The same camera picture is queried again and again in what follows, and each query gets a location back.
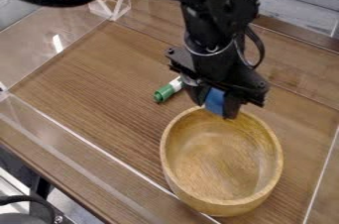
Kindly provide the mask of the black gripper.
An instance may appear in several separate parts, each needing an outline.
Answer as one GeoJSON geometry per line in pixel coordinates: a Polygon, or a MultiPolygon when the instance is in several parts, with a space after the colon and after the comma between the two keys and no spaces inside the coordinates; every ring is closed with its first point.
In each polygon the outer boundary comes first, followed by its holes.
{"type": "Polygon", "coordinates": [[[256,72],[264,58],[264,45],[256,34],[236,34],[209,47],[186,34],[184,46],[168,49],[165,56],[196,105],[205,103],[209,90],[216,88],[224,92],[225,119],[234,119],[248,103],[262,106],[268,83],[256,72]]]}

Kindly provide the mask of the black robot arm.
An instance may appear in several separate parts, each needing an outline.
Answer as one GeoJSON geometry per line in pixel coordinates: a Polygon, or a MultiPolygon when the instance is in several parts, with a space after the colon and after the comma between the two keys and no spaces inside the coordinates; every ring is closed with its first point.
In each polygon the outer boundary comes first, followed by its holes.
{"type": "Polygon", "coordinates": [[[184,20],[184,41],[166,50],[169,68],[196,105],[233,119],[246,104],[261,106],[268,83],[245,58],[245,41],[264,58],[264,45],[250,28],[257,0],[174,0],[184,20]]]}

